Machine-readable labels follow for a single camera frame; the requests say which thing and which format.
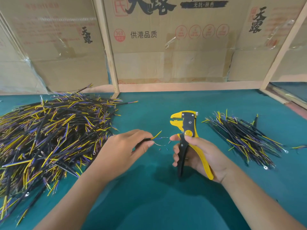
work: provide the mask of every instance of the yellow handle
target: yellow handle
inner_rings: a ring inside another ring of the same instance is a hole
[[[201,158],[201,162],[203,163],[203,166],[204,166],[204,169],[205,169],[205,172],[206,172],[208,178],[210,180],[213,180],[214,176],[213,176],[213,174],[211,172],[210,166],[209,166],[209,164],[208,164],[208,162],[206,160],[206,157],[205,157],[203,151],[199,147],[197,147],[197,146],[190,145],[190,144],[189,144],[189,146],[192,147],[192,149],[194,149],[197,152],[197,154]]]

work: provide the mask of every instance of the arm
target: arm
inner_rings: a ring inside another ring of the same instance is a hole
[[[177,135],[173,135],[170,139],[180,140]],[[213,143],[201,138],[185,136],[185,139],[203,151],[213,171],[214,181],[220,182],[224,186],[252,230],[306,230],[302,224],[269,197]],[[173,166],[175,167],[179,160],[178,145],[174,146]],[[188,160],[185,162],[185,165],[194,168],[206,176],[199,156],[191,147],[189,147],[187,158]]]
[[[80,229],[106,184],[127,171],[154,142],[146,141],[132,151],[136,144],[152,137],[141,130],[111,136],[91,166],[34,230]]]

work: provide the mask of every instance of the large pile of cables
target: large pile of cables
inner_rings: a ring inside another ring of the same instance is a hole
[[[288,153],[281,143],[278,143],[257,128],[258,115],[252,123],[242,119],[228,116],[219,111],[215,117],[207,118],[205,121],[210,127],[225,139],[248,165],[249,161],[255,161],[264,169],[274,168],[269,154],[280,157],[280,153]]]
[[[54,193],[68,174],[79,177],[111,135],[119,99],[76,93],[21,106],[0,117],[0,223],[23,200]]]

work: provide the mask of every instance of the black brush stroke banner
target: black brush stroke banner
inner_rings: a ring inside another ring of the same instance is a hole
[[[225,7],[228,1],[191,1],[180,3],[183,9],[221,8]]]

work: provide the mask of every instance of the green mat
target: green mat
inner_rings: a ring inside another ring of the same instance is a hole
[[[307,121],[301,116],[255,90],[122,93],[120,98],[140,101],[120,107],[118,114],[121,116],[116,116],[113,121],[120,132],[139,128],[152,134],[162,130],[161,137],[171,136],[179,133],[179,129],[169,123],[173,113],[198,111],[199,136],[216,144],[286,211],[307,226],[304,214],[307,207],[307,150],[302,149],[299,154],[290,150],[282,158],[272,157],[275,170],[264,170],[254,162],[247,167],[238,155],[228,151],[227,143],[209,126],[201,123],[214,111],[224,112],[226,108],[228,114],[247,121],[253,121],[258,113],[261,131],[293,147],[307,143]],[[0,100],[2,115],[19,104],[37,102],[40,97],[0,96]],[[127,173],[106,187],[83,229],[249,229],[222,186],[189,168],[185,168],[185,177],[179,181],[176,169],[172,167],[174,143],[168,144],[168,139],[157,143],[166,146],[151,147]],[[68,176],[53,197],[44,194],[17,229],[32,229],[74,182],[75,178]],[[21,213],[25,205],[19,207],[15,216],[5,221],[1,229],[15,229],[17,213]]]

